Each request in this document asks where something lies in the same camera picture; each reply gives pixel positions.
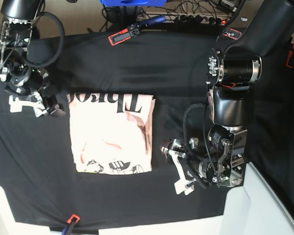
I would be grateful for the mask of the robot arm left side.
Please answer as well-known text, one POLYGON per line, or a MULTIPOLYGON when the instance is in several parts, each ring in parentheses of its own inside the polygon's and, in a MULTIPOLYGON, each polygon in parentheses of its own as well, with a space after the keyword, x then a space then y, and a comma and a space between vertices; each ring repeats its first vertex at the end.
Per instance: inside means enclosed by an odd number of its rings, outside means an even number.
POLYGON ((243 1, 225 24, 222 36, 230 39, 225 48, 215 48, 208 61, 207 96, 204 103, 190 105, 183 125, 196 108, 213 123, 203 131, 205 153, 199 152, 197 138, 165 141, 161 151, 173 162, 179 179, 177 194, 189 194, 195 184, 233 188, 243 181, 246 126, 253 113, 253 88, 264 70, 263 57, 289 42, 294 33, 294 0, 261 0, 251 16, 243 1))

